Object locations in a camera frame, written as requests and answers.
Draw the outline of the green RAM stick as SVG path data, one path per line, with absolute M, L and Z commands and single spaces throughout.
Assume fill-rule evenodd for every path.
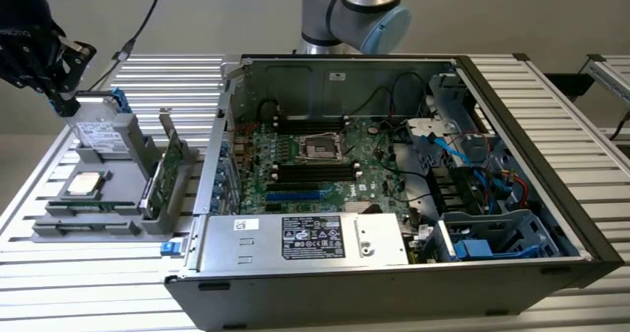
M 49 207 L 68 207 L 73 210 L 113 212 L 118 207 L 133 207 L 132 201 L 49 201 Z

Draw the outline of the black expansion slot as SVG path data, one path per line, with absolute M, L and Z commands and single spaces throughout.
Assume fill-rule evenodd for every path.
M 271 183 L 265 185 L 267 192 L 309 192 L 319 191 L 317 183 Z

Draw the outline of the aluminium slat side table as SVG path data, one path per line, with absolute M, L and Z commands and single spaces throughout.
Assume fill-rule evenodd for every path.
M 579 69 L 628 107 L 615 128 L 600 132 L 611 141 L 630 142 L 630 55 L 587 54 L 587 61 Z

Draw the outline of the CPU with silver lid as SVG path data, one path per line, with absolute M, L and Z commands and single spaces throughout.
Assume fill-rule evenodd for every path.
M 78 172 L 69 180 L 62 197 L 100 199 L 102 186 L 110 177 L 112 173 L 108 170 Z

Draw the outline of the silver chipset heat sink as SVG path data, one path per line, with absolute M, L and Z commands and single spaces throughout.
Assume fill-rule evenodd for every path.
M 357 214 L 380 214 L 383 210 L 379 204 L 371 203 L 369 201 L 355 201 L 347 202 L 343 205 L 344 212 L 353 212 Z

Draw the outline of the silver hard disk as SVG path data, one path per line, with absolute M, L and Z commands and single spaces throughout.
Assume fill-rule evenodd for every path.
M 80 144 L 100 154 L 126 153 L 120 133 L 113 128 L 118 105 L 109 91 L 86 91 L 77 96 L 80 108 L 66 124 Z

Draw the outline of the green graphics card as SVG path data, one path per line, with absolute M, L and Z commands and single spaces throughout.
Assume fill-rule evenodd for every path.
M 156 220 L 166 211 L 173 197 L 178 166 L 186 156 L 185 145 L 177 135 L 168 108 L 158 110 L 158 121 L 166 135 L 166 147 L 140 198 L 138 209 L 142 220 Z

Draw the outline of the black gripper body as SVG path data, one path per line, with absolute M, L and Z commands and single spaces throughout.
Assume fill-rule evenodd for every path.
M 50 94 L 60 38 L 68 37 L 46 0 L 0 0 L 0 78 L 18 88 L 45 86 Z

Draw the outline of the grey metal drive cage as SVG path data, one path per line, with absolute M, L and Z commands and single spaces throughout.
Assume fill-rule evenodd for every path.
M 429 78 L 423 106 L 421 116 L 407 120 L 420 171 L 488 167 L 496 136 L 481 121 L 476 101 L 457 74 L 440 73 Z

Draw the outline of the grey parts rack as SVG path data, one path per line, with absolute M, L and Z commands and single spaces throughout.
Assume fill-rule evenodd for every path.
M 33 242 L 160 242 L 172 237 L 197 151 L 189 148 L 180 137 L 186 156 L 178 166 L 170 203 L 156 220 L 142 220 L 138 209 L 140 198 L 146 182 L 153 176 L 166 143 L 162 147 L 156 146 L 153 139 L 142 134 L 137 116 L 132 113 L 116 116 L 113 128 L 121 135 L 128 152 L 100 154 L 78 144 L 76 152 L 80 161 L 58 194 L 49 201 L 132 201 L 134 206 L 118 207 L 113 212 L 96 212 L 45 205 L 45 216 L 32 225 Z M 102 186 L 100 199 L 62 197 L 69 180 L 78 172 L 105 170 L 110 171 L 112 177 Z

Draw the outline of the blue plastic disk bay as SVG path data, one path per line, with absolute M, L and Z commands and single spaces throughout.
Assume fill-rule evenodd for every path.
M 529 210 L 499 215 L 444 213 L 432 231 L 443 260 L 513 260 L 562 256 L 548 230 Z

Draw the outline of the silver power supply unit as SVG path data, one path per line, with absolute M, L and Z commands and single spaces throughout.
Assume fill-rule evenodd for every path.
M 316 212 L 213 216 L 201 272 L 263 274 L 408 264 L 392 213 Z

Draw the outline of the blue expansion slot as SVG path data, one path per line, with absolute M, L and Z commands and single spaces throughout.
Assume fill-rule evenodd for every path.
M 303 193 L 267 193 L 265 201 L 319 201 L 321 194 L 315 192 Z

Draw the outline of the CPU socket with metal frame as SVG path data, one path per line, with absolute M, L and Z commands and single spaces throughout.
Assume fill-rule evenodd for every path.
M 340 162 L 343 160 L 340 135 L 336 132 L 325 132 L 300 136 L 295 158 L 304 162 Z

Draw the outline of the black open PC case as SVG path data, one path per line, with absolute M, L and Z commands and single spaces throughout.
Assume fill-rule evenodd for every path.
M 455 73 L 496 136 L 489 166 L 419 169 L 407 120 L 429 78 Z M 630 210 L 630 162 L 525 55 L 244 55 L 224 63 L 182 265 L 162 285 L 202 331 L 389 322 L 520 313 L 584 288 L 623 258 L 594 214 Z M 208 220 L 241 215 L 233 128 L 281 117 L 387 120 L 405 212 L 396 214 L 408 264 L 263 274 L 201 272 Z M 562 256 L 445 261 L 433 228 L 447 212 L 529 210 Z

